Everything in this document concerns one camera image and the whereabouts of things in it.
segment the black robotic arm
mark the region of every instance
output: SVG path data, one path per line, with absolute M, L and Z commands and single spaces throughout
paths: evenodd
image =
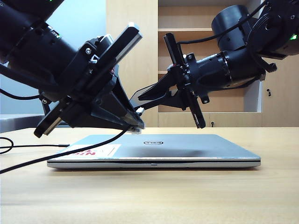
M 110 35 L 87 41 L 78 51 L 52 29 L 46 19 L 63 0 L 0 0 L 0 72 L 37 88 L 47 102 L 59 101 L 38 125 L 35 135 L 49 134 L 64 120 L 75 127 L 104 127 L 138 132 L 142 110 L 156 105 L 190 107 L 197 127 L 204 128 L 197 98 L 209 103 L 211 91 L 244 88 L 263 80 L 275 64 L 262 57 L 284 59 L 299 53 L 299 1 L 267 0 L 259 19 L 244 6 L 231 6 L 213 20 L 214 37 L 176 42 L 164 39 L 173 64 L 156 84 L 128 100 L 116 72 L 117 63 L 141 39 L 130 23 L 115 40 Z M 220 53 L 196 60 L 180 45 L 217 38 Z

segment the white label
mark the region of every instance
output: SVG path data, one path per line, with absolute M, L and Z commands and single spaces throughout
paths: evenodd
M 64 153 L 64 152 L 68 152 L 71 150 L 84 148 L 87 146 L 91 146 L 91 145 L 73 145 L 59 153 Z M 92 159 L 100 159 L 100 158 L 111 158 L 120 146 L 121 146 L 121 144 L 108 144 L 108 145 L 88 149 L 88 150 L 85 150 L 82 152 L 58 157 L 58 158 L 55 158 L 54 160 L 68 160 L 68 159 L 92 160 Z

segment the keyhole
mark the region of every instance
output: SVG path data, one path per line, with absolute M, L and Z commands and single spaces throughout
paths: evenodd
M 267 92 L 268 92 L 268 96 L 269 96 L 269 97 L 272 96 L 272 95 L 271 95 L 271 90 L 267 89 Z

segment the table surface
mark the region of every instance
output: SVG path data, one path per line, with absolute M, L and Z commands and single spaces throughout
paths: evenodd
M 56 128 L 38 139 L 33 128 L 3 133 L 15 145 L 68 144 L 96 128 Z M 1 178 L 1 223 L 299 223 L 299 128 L 147 128 L 143 134 L 218 134 L 261 156 L 248 169 L 89 170 L 46 162 Z M 60 148 L 14 148 L 1 169 Z

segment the silver laptop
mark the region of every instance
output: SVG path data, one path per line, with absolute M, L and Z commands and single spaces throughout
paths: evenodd
M 113 135 L 90 135 L 60 151 L 94 145 Z M 52 168 L 248 168 L 261 158 L 214 134 L 125 134 L 116 141 L 47 161 Z

